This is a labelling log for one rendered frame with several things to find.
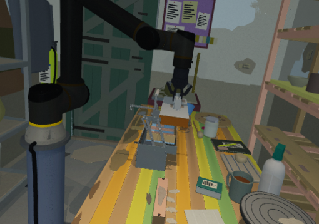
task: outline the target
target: black notebook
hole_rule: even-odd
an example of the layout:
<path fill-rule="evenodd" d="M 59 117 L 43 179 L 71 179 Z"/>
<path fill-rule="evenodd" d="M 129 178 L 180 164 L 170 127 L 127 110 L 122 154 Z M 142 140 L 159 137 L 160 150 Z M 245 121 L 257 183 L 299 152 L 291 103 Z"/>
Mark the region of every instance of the black notebook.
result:
<path fill-rule="evenodd" d="M 227 152 L 227 153 L 246 153 L 248 155 L 251 155 L 251 152 L 249 151 L 249 149 L 241 141 L 214 140 L 213 138 L 210 140 L 216 151 Z M 219 145 L 230 145 L 230 146 L 218 147 Z"/>

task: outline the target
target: green pen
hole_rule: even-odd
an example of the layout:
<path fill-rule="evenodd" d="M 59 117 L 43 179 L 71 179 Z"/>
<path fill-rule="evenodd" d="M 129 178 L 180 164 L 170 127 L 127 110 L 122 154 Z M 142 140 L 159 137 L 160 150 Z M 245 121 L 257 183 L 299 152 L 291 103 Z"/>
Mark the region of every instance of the green pen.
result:
<path fill-rule="evenodd" d="M 236 143 L 228 143 L 227 145 L 218 145 L 218 147 L 234 146 Z"/>

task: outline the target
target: yellow pole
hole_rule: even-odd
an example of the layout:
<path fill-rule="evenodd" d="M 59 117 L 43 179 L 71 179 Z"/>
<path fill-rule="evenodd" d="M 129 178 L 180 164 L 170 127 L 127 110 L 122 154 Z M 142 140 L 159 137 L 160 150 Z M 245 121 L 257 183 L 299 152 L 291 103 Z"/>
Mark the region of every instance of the yellow pole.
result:
<path fill-rule="evenodd" d="M 200 64 L 200 57 L 201 57 L 201 53 L 197 53 L 197 61 L 196 61 L 195 75 L 194 75 L 194 81 L 193 81 L 193 89 L 191 90 L 192 93 L 195 92 L 197 70 L 198 70 L 198 65 Z"/>

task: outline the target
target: purple frame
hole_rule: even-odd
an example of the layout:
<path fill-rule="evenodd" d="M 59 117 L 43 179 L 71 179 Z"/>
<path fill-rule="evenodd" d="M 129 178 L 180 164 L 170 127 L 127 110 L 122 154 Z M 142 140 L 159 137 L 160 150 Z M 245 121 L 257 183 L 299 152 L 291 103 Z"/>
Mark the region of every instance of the purple frame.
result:
<path fill-rule="evenodd" d="M 178 1 L 178 2 L 182 2 L 183 3 L 184 0 L 173 0 L 173 1 Z M 208 13 L 208 14 L 210 14 L 210 20 L 209 20 L 209 23 L 207 24 L 207 30 L 196 29 L 195 28 L 196 27 L 196 23 L 182 23 L 181 22 L 181 16 L 180 16 L 180 21 L 179 21 L 178 24 L 176 24 L 176 23 L 167 23 L 165 21 L 167 0 L 165 0 L 162 30 L 165 30 L 165 26 L 166 25 L 184 26 L 185 27 L 185 31 L 189 31 L 189 32 L 195 33 L 196 35 L 199 35 L 199 36 L 210 36 L 211 21 L 213 19 L 213 13 L 214 13 L 216 0 L 187 0 L 187 1 L 197 1 L 198 2 L 197 15 L 198 15 L 198 13 Z M 195 47 L 207 49 L 208 48 L 208 44 L 195 42 Z"/>

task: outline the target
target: gray floor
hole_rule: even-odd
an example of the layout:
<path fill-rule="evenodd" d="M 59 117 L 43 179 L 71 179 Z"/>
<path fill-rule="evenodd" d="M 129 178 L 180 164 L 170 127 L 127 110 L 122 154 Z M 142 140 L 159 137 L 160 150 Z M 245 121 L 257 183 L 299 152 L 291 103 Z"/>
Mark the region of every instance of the gray floor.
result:
<path fill-rule="evenodd" d="M 151 85 L 153 88 L 160 88 L 172 79 L 172 74 L 152 72 Z M 219 81 L 211 81 L 197 78 L 195 93 L 198 94 L 201 103 L 201 111 L 227 115 L 233 123 L 244 143 L 248 142 L 251 124 L 255 114 L 260 86 L 245 86 L 230 84 Z M 269 94 L 264 108 L 264 115 L 261 123 L 266 124 L 270 112 L 270 104 L 273 95 Z M 107 160 L 96 163 L 83 163 L 74 160 L 71 155 L 74 150 L 97 143 L 85 143 L 82 141 L 70 141 L 66 145 L 66 179 L 65 179 L 65 200 L 64 200 L 64 221 L 71 223 L 83 201 L 87 197 L 91 187 L 98 178 Z M 258 161 L 261 145 L 256 144 L 254 158 Z M 26 170 L 26 158 L 23 158 L 12 168 Z M 5 224 L 27 224 L 27 188 L 25 188 L 5 209 L 0 210 L 0 223 Z"/>

